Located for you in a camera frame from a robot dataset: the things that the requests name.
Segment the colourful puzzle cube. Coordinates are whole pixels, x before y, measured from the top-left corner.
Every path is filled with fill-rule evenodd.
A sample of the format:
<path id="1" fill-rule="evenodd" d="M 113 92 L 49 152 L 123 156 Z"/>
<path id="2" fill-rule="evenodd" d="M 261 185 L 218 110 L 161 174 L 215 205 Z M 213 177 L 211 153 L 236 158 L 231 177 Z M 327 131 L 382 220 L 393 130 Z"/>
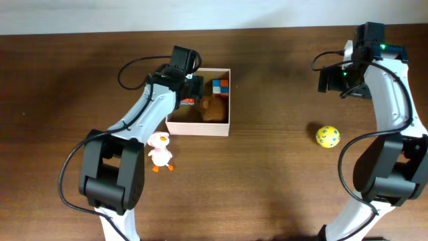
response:
<path id="1" fill-rule="evenodd" d="M 226 79 L 212 80 L 212 95 L 227 98 L 229 96 L 229 81 Z"/>

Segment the brown plush toy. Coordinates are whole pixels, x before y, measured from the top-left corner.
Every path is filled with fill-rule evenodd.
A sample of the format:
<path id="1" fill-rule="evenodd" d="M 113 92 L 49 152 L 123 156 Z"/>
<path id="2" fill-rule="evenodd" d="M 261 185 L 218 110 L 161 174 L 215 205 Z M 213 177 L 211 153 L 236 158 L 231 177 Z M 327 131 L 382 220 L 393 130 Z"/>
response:
<path id="1" fill-rule="evenodd" d="M 199 102 L 199 112 L 205 122 L 223 122 L 227 117 L 225 101 L 216 96 L 204 96 Z"/>

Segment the white pink duck toy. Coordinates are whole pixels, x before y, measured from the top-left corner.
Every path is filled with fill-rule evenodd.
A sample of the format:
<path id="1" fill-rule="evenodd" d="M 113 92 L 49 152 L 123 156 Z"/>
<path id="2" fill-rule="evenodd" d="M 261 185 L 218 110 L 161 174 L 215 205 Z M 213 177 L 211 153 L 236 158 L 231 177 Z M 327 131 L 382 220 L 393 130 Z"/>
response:
<path id="1" fill-rule="evenodd" d="M 167 132 L 154 132 L 148 139 L 147 145 L 152 147 L 152 150 L 148 152 L 148 156 L 151 157 L 154 167 L 154 172 L 159 172 L 160 167 L 167 167 L 170 171 L 174 170 L 174 167 L 169 164 L 169 161 L 173 157 L 172 153 L 167 149 L 170 143 L 169 134 Z"/>

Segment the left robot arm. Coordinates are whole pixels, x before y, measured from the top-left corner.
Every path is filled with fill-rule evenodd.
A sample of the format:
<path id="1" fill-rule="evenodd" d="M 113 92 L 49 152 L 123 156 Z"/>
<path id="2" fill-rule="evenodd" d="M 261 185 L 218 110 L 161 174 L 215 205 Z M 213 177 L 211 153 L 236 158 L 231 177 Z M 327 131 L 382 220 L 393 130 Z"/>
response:
<path id="1" fill-rule="evenodd" d="M 134 106 L 106 131 L 92 130 L 84 141 L 79 192 L 100 217 L 106 240 L 139 240 L 134 207 L 144 187 L 144 146 L 160 122 L 186 98 L 201 98 L 202 59 L 175 46 L 170 62 L 149 74 Z"/>

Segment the red grey toy truck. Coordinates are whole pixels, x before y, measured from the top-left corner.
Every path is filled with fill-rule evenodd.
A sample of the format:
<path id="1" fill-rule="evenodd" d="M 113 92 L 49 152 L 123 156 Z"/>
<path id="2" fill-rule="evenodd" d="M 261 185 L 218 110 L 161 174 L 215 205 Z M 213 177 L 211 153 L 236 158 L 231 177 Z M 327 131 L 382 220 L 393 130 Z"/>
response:
<path id="1" fill-rule="evenodd" d="M 195 100 L 193 98 L 186 98 L 180 102 L 180 105 L 193 106 L 195 104 Z"/>

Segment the yellow letter ball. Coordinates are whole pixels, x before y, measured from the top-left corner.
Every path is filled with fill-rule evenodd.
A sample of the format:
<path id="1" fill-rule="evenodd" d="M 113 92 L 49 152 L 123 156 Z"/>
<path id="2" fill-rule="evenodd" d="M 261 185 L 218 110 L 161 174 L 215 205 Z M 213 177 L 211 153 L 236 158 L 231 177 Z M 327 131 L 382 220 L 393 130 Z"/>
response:
<path id="1" fill-rule="evenodd" d="M 316 141 L 324 148 L 333 148 L 340 142 L 340 132 L 332 126 L 322 127 L 316 133 Z"/>

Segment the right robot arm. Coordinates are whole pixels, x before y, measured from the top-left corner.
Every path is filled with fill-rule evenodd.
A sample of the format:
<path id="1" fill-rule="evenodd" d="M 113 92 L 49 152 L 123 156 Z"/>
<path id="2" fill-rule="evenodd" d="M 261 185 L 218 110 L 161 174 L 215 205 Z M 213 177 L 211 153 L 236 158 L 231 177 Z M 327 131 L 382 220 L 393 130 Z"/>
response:
<path id="1" fill-rule="evenodd" d="M 350 199 L 317 239 L 364 240 L 385 214 L 417 199 L 427 185 L 427 129 L 411 96 L 407 52 L 385 41 L 384 24 L 358 26 L 337 53 L 342 62 L 318 69 L 318 91 L 372 100 L 377 131 L 341 150 L 338 176 Z"/>

